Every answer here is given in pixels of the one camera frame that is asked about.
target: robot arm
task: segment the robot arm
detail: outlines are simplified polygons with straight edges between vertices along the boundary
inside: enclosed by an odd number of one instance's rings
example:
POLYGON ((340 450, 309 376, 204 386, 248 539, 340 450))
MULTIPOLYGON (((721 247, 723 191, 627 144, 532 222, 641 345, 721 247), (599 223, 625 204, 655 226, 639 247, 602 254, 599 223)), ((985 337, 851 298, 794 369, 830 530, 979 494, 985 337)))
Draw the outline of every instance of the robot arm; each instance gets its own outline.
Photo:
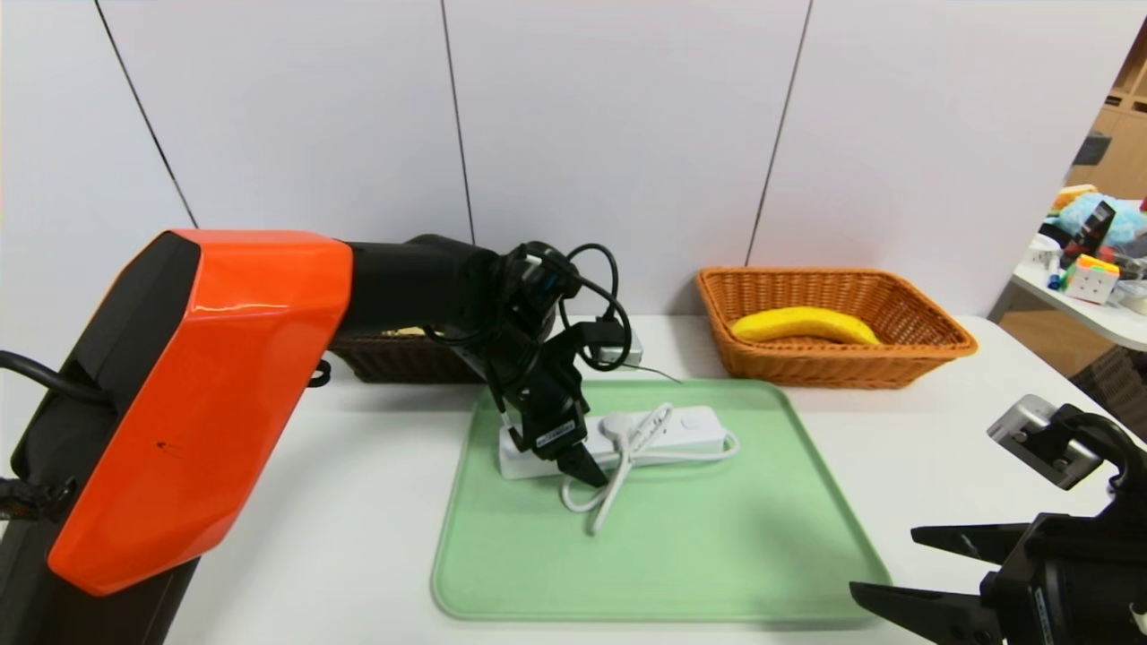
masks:
POLYGON ((1031 395, 988 433, 1064 490, 1115 464, 1110 504, 1094 518, 915 528, 919 544, 1000 568, 978 596, 853 582, 852 598, 945 645, 1147 643, 1147 454, 1110 420, 1031 395))
POLYGON ((421 326, 521 413, 522 450, 604 483, 582 444, 583 349, 631 331, 616 294, 538 242, 500 256, 423 235, 173 231, 120 273, 13 454, 0 645, 162 643, 198 557, 231 528, 338 334, 421 326), (547 341, 588 287, 607 314, 547 341))

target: yellow banana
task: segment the yellow banana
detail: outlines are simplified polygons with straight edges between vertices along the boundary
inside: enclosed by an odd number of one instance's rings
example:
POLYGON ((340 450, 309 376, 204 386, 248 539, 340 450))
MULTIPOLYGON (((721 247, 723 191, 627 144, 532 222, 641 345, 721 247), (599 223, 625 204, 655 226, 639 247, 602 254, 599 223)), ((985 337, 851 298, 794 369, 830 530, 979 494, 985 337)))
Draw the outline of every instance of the yellow banana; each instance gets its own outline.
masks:
POLYGON ((817 336, 842 343, 881 344, 864 320, 819 306, 786 306, 746 316, 733 324, 733 335, 750 343, 787 336, 817 336))

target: power strip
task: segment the power strip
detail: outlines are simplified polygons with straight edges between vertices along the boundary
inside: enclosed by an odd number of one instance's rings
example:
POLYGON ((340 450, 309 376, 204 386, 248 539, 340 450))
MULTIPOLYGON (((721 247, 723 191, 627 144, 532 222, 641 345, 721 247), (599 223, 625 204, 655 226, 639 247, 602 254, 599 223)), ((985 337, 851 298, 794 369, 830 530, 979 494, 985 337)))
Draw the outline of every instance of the power strip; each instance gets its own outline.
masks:
MULTIPOLYGON (((649 412, 629 412, 633 425, 639 423, 649 412)), ((585 446, 603 471, 617 468, 617 451, 614 443, 602 436, 601 420, 603 417, 587 417, 585 420, 587 436, 585 446)), ((725 450, 725 428, 720 425, 712 407, 699 405, 695 407, 676 407, 665 423, 665 430, 654 440, 650 451, 688 452, 693 454, 713 454, 725 450)), ((647 458, 638 463, 640 466, 672 464, 680 459, 647 458)), ((561 474, 556 461, 539 459, 532 452, 518 452, 509 428, 504 427, 498 433, 498 465, 507 480, 525 480, 530 477, 548 477, 561 474)))

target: white table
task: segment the white table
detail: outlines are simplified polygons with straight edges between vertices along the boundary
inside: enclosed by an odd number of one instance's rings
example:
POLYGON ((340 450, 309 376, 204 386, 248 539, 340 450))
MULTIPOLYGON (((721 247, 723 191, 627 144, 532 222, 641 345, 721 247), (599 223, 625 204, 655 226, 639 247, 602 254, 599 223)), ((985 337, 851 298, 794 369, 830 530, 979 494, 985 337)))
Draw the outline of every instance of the white table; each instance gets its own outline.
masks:
POLYGON ((1053 292, 1047 288, 1047 271, 1038 266, 1021 264, 1015 269, 1011 282, 989 314, 991 320, 999 321, 1002 318, 1011 308, 1017 288, 1079 320, 1114 343, 1147 351, 1147 316, 1117 304, 1093 304, 1053 292))
MULTIPOLYGON (((994 325, 981 343, 904 390, 788 389, 896 584, 974 593, 983 562, 912 543, 921 524, 1094 514, 1109 466, 1062 492, 992 443, 1021 395, 1098 406, 994 325)), ((720 378, 704 318, 637 317, 646 364, 720 378)), ((611 378, 648 378, 619 374, 611 378)), ((430 569, 477 387, 364 386, 345 371, 304 395, 231 535, 200 564, 167 642, 497 645, 919 644, 874 621, 859 631, 726 624, 474 623, 444 615, 430 569)))

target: white cable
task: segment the white cable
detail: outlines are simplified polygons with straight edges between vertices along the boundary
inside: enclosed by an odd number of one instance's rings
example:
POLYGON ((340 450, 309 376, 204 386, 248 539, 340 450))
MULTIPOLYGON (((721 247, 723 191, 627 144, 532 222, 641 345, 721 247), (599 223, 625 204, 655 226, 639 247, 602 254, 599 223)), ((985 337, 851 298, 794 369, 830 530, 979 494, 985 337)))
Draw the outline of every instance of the white cable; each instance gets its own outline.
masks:
POLYGON ((615 412, 601 420, 601 434, 614 442, 614 448, 618 453, 617 469, 609 477, 609 483, 598 491, 588 502, 578 504, 570 497, 570 487, 574 485, 574 477, 567 476, 562 481, 561 498, 562 504, 574 513, 588 513, 594 508, 598 514, 593 518, 590 527, 591 535, 598 535, 601 526, 606 523, 606 516, 614 507, 614 500, 630 475, 641 459, 673 459, 677 461, 720 461, 728 459, 741 450, 741 442, 736 435, 725 430, 725 450, 713 453, 693 452, 658 452, 646 450, 656 442, 656 437, 665 432, 665 423, 672 417, 673 407, 665 403, 646 415, 637 426, 630 422, 630 415, 624 412, 615 412))

